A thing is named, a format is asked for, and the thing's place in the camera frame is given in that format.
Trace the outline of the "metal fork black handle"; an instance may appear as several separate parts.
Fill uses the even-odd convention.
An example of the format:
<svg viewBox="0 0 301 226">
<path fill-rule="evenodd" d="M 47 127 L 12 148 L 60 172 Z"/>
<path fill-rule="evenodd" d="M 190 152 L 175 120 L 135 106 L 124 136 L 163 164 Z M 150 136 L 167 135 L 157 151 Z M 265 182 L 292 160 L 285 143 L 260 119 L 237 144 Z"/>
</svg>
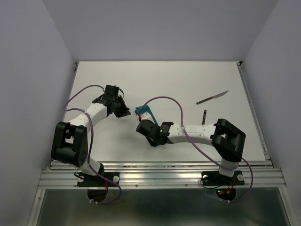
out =
<svg viewBox="0 0 301 226">
<path fill-rule="evenodd" d="M 204 112 L 203 112 L 202 126 L 204 126 L 205 122 L 206 122 L 206 113 L 207 113 L 207 110 L 205 109 Z"/>
</svg>

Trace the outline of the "teal cloth napkin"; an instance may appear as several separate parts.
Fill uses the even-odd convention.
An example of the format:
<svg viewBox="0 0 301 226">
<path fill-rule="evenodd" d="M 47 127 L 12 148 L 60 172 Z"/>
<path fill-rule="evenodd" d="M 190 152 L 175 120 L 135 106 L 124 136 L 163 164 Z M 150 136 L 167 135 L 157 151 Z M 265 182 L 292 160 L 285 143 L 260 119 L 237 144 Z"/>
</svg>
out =
<svg viewBox="0 0 301 226">
<path fill-rule="evenodd" d="M 151 122 L 158 125 L 158 122 L 155 119 L 155 117 L 148 105 L 136 107 L 135 114 L 137 115 L 138 120 L 150 120 Z"/>
</svg>

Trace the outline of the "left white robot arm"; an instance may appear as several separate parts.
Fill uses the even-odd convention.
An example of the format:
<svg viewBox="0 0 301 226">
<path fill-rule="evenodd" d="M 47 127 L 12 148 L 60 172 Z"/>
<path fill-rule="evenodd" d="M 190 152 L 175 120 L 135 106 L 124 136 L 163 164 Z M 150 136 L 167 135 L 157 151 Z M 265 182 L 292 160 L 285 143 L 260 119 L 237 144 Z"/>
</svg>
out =
<svg viewBox="0 0 301 226">
<path fill-rule="evenodd" d="M 68 122 L 59 122 L 55 127 L 55 134 L 51 149 L 51 158 L 61 163 L 69 164 L 80 170 L 84 175 L 78 177 L 86 179 L 95 186 L 101 185 L 104 180 L 104 167 L 101 163 L 91 158 L 92 145 L 94 140 L 94 126 L 106 119 L 111 114 L 117 118 L 130 115 L 124 98 L 119 92 L 123 92 L 119 87 L 106 85 L 89 85 L 89 87 L 99 87 L 103 89 L 103 94 L 92 101 L 86 109 L 66 107 L 70 103 L 67 101 L 63 110 L 81 112 L 76 118 Z"/>
</svg>

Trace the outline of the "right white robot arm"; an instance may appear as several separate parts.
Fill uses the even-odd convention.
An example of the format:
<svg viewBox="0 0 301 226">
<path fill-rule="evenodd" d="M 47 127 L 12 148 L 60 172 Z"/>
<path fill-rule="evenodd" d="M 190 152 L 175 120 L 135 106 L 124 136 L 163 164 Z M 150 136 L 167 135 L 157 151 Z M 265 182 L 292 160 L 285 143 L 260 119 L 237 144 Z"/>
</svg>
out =
<svg viewBox="0 0 301 226">
<path fill-rule="evenodd" d="M 173 122 L 157 125 L 150 120 L 141 120 L 136 132 L 145 136 L 151 146 L 191 143 L 209 145 L 221 157 L 217 180 L 226 184 L 233 179 L 235 169 L 242 160 L 246 134 L 226 119 L 214 124 L 182 126 Z"/>
</svg>

